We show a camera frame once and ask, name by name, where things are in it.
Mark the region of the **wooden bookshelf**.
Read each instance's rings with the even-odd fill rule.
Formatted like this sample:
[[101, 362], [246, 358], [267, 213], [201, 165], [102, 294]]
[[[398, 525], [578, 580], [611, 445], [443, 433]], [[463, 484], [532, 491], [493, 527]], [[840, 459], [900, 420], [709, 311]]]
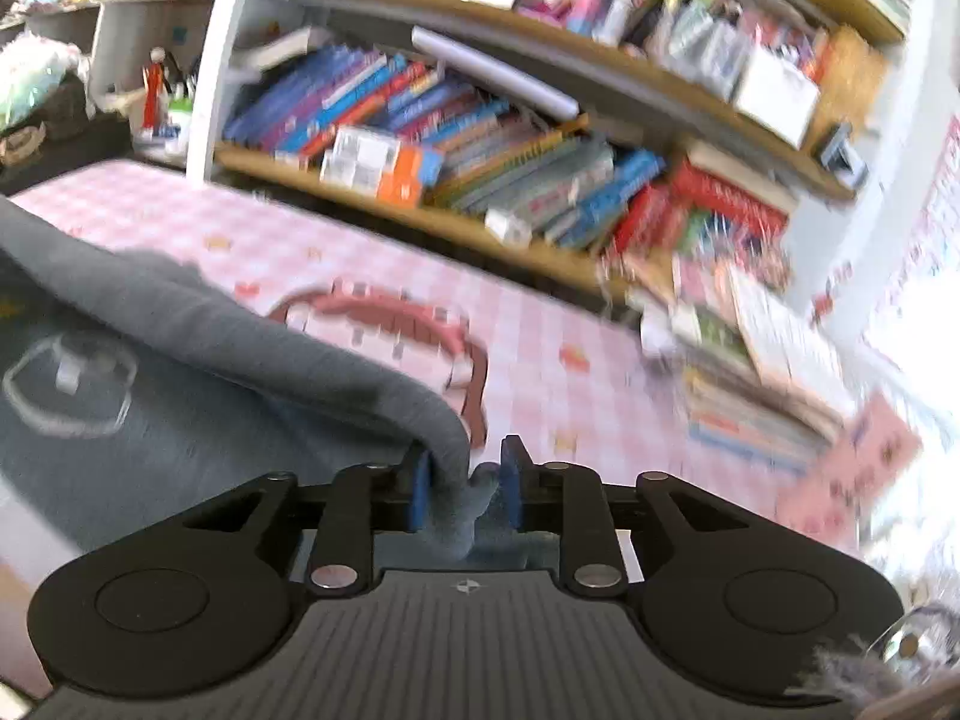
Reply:
[[869, 198], [843, 187], [812, 156], [701, 86], [542, 21], [460, 0], [213, 0], [185, 161], [192, 181], [228, 169], [376, 214], [376, 205], [356, 193], [320, 187], [315, 172], [295, 171], [221, 141], [226, 117], [252, 89], [229, 71], [233, 50], [268, 21], [285, 28], [316, 23], [337, 36], [397, 50], [412, 47], [417, 29], [438, 32], [555, 89], [569, 98], [583, 124], [619, 145], [672, 153], [686, 140], [703, 140], [770, 174], [799, 202], [786, 232], [794, 267], [788, 294], [797, 305], [814, 299], [835, 273], [848, 226]]

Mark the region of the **row of colourful books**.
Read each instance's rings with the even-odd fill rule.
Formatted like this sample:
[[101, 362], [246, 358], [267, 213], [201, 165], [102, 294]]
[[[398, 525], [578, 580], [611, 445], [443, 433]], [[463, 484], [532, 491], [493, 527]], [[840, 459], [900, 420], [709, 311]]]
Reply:
[[579, 115], [558, 121], [452, 67], [357, 43], [334, 41], [281, 64], [229, 115], [221, 141], [319, 176], [342, 127], [443, 154], [438, 184], [415, 208], [356, 194], [436, 236], [586, 252], [649, 247], [672, 224], [695, 223], [759, 254], [791, 215], [778, 197], [619, 145]]

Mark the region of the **pile of loose books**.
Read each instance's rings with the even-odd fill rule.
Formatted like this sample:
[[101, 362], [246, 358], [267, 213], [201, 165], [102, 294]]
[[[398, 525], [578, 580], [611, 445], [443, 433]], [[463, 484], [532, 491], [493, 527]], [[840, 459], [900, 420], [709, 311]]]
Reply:
[[641, 355], [674, 376], [690, 437], [805, 475], [857, 411], [832, 342], [731, 262], [664, 255], [633, 271], [662, 301], [643, 309]]

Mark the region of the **white carton box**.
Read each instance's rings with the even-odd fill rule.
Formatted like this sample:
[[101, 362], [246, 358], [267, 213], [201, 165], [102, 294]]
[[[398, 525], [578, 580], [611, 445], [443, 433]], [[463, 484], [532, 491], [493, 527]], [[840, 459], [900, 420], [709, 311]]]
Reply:
[[786, 59], [755, 47], [732, 94], [732, 107], [784, 143], [799, 149], [820, 88]]

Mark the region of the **pink checkered cartoon tablecloth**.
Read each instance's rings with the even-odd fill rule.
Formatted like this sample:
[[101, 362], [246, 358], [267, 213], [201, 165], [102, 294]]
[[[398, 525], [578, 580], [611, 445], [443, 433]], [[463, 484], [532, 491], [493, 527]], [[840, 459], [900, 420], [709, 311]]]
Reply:
[[488, 433], [519, 434], [542, 458], [573, 460], [615, 483], [665, 470], [760, 514], [800, 478], [701, 444], [674, 385], [641, 361], [630, 328], [391, 239], [247, 193], [132, 161], [107, 161], [16, 195], [78, 241], [146, 249], [202, 273], [228, 299], [314, 337], [384, 353], [327, 312], [356, 289], [482, 348]]

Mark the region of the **white paper roll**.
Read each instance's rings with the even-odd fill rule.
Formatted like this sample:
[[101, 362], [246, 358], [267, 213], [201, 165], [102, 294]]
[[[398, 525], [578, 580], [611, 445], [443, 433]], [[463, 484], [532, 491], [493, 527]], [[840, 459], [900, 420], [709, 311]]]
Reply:
[[467, 44], [420, 26], [412, 29], [410, 39], [412, 46], [421, 54], [431, 55], [433, 59], [482, 83], [485, 88], [503, 91], [553, 119], [574, 121], [581, 114], [581, 106], [569, 94]]

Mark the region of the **pink paper card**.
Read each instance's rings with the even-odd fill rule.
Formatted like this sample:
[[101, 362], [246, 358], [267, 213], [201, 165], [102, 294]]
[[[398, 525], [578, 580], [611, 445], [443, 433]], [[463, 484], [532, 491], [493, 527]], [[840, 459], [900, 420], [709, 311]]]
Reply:
[[778, 496], [775, 520], [830, 546], [851, 546], [919, 450], [921, 439], [875, 390], [836, 444]]

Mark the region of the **white side shelf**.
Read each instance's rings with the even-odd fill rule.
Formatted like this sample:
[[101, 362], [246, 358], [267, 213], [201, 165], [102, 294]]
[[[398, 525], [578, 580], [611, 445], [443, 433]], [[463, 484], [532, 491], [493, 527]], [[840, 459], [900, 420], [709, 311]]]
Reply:
[[[88, 107], [126, 121], [133, 151], [182, 167], [192, 104], [215, 0], [13, 0], [2, 41], [23, 32], [75, 47]], [[143, 130], [145, 70], [153, 47], [166, 50], [155, 132]]]

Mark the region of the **red white figurine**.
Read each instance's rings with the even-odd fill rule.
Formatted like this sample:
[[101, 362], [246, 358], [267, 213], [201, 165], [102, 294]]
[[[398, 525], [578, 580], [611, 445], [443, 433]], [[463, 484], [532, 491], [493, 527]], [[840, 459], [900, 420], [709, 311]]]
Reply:
[[145, 70], [145, 100], [143, 101], [143, 130], [153, 133], [160, 117], [160, 94], [164, 88], [164, 60], [166, 50], [153, 47]]

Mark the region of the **orange white box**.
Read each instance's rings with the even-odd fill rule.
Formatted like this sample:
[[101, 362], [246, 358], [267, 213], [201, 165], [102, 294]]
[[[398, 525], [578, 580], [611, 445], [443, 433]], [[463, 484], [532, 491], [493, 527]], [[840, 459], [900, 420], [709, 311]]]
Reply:
[[415, 208], [438, 184], [444, 156], [374, 128], [342, 127], [320, 163], [323, 184], [400, 208]]

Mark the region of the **grey sweatshirt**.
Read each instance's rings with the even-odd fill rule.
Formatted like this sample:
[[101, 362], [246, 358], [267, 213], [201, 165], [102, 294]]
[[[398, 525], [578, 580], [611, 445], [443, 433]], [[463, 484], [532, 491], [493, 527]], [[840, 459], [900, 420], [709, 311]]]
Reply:
[[194, 268], [114, 254], [5, 205], [2, 307], [2, 488], [75, 550], [267, 473], [322, 484], [418, 454], [425, 522], [381, 539], [384, 566], [558, 562], [553, 536], [509, 528], [494, 466], [473, 465], [438, 394], [257, 316]]

